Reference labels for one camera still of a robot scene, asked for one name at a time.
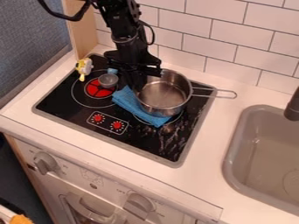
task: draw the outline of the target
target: small silver bowl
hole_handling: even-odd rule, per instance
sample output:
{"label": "small silver bowl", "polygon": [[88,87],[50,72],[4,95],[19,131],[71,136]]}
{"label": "small silver bowl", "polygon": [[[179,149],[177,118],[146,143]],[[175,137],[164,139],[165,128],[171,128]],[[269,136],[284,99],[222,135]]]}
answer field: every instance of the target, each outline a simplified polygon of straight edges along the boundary
{"label": "small silver bowl", "polygon": [[118,76],[113,73],[105,73],[99,77],[99,83],[104,88],[113,88],[117,85]]}

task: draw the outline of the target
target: faucet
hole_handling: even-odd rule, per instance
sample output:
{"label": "faucet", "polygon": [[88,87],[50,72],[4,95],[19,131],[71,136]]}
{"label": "faucet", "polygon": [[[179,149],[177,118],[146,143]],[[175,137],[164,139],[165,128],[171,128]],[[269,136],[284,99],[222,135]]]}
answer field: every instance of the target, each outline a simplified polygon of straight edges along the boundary
{"label": "faucet", "polygon": [[293,94],[292,99],[284,110],[284,116],[290,121],[299,121],[299,87]]}

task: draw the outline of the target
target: pot handle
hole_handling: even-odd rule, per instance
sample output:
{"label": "pot handle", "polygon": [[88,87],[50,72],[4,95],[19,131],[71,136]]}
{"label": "pot handle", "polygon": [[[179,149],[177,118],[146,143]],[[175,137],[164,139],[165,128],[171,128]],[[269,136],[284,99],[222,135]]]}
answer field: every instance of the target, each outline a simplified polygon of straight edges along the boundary
{"label": "pot handle", "polygon": [[210,90],[210,91],[216,91],[216,92],[224,92],[229,93],[230,96],[217,96],[217,95],[207,95],[207,94],[193,94],[193,96],[199,96],[199,97],[207,97],[207,98],[222,98],[222,99],[236,99],[238,97],[237,93],[232,90],[227,89],[219,89],[219,88],[208,88],[208,87],[192,87],[193,89],[202,89],[202,90]]}

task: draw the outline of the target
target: wooden frame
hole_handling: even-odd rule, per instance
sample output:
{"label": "wooden frame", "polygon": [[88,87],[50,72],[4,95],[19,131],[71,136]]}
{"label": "wooden frame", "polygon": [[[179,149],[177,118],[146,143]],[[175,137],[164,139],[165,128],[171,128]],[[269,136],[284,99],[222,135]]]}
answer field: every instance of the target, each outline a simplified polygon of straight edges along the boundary
{"label": "wooden frame", "polygon": [[[78,0],[62,0],[62,3],[65,14],[71,16],[84,4]],[[77,60],[86,57],[98,45],[93,7],[89,8],[81,21],[67,21],[67,27]]]}

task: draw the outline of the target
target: saucepan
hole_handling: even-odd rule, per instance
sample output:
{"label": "saucepan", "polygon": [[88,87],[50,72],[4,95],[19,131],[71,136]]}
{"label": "saucepan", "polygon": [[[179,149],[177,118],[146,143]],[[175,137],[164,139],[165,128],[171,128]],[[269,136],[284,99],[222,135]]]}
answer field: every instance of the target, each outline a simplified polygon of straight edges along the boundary
{"label": "saucepan", "polygon": [[[223,92],[225,95],[194,94],[194,90]],[[136,98],[142,109],[153,116],[166,117],[178,115],[192,97],[235,99],[237,94],[231,90],[193,87],[181,73],[164,69],[161,78],[148,76],[147,83]]]}

